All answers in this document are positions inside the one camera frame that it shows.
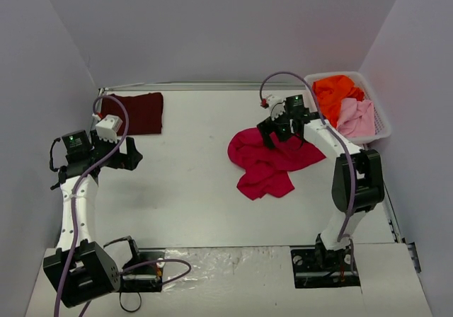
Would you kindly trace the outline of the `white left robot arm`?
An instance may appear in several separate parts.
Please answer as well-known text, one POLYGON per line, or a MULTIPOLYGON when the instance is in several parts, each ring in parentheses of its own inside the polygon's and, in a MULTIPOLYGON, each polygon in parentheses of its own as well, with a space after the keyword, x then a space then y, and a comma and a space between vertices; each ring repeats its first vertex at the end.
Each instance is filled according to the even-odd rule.
POLYGON ((62 191, 62 229, 43 270, 57 292, 57 304, 72 308, 120 288, 115 261, 95 240, 95 201, 103 167, 133 171, 143 159, 132 137, 102 140, 95 130, 60 137, 67 164, 57 169, 62 191))

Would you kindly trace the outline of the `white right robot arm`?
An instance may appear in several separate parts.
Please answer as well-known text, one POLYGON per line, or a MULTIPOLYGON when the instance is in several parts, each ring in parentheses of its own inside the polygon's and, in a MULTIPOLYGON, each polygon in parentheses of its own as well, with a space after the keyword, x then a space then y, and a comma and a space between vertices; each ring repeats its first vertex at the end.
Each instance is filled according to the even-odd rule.
POLYGON ((279 142, 296 137, 315 146, 334 164, 331 196, 336 208, 320 234, 323 246, 314 251, 316 265, 329 270, 338 263, 338 250, 349 245, 366 213, 384 199, 380 154, 346 139, 319 111, 310 111, 301 95, 285 99, 270 95, 260 105, 270 113, 257 125, 266 147, 275 148, 272 137, 279 142))

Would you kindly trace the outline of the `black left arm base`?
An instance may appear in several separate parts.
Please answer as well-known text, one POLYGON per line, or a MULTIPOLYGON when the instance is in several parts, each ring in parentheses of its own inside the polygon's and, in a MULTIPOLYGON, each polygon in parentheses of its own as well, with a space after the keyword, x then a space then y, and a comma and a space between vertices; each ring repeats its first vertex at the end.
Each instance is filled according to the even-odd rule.
POLYGON ((160 265, 143 265, 152 260, 161 260, 161 249, 139 248, 131 236, 123 236, 103 245, 108 255, 115 260, 120 272, 133 265, 141 264, 120 276, 118 298, 125 313, 136 313, 142 307, 143 293, 161 293, 163 289, 163 268, 160 265))

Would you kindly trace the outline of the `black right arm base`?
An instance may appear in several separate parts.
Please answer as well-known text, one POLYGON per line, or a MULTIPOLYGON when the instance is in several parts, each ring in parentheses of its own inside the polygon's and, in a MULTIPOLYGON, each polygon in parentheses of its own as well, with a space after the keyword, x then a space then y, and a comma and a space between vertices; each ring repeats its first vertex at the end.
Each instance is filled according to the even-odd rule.
POLYGON ((351 247, 326 250, 320 241, 314 246, 290 248, 296 289, 333 289, 360 287, 351 247))

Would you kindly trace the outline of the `crimson red t-shirt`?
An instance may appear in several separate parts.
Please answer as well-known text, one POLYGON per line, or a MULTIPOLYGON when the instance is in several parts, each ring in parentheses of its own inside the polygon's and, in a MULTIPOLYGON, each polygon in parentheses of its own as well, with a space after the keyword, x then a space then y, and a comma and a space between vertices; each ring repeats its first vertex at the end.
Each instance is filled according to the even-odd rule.
POLYGON ((289 173, 300 171, 324 160, 325 155, 313 144, 291 137, 285 142, 270 135, 274 149, 264 145, 256 128, 234 135, 227 147, 229 160, 244 170, 236 188, 250 200, 265 195, 281 198, 294 190, 289 173))

